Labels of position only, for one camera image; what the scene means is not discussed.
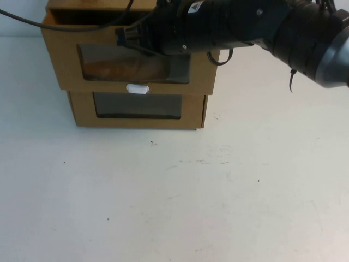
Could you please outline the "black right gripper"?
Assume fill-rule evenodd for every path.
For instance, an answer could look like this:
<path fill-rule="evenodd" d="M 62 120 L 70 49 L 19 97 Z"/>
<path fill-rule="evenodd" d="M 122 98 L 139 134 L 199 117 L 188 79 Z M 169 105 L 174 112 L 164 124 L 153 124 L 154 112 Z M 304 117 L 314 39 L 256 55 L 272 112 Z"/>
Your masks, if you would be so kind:
<path fill-rule="evenodd" d="M 117 45 L 162 55 L 231 50 L 230 15 L 230 1 L 157 1 L 139 25 L 115 30 Z"/>

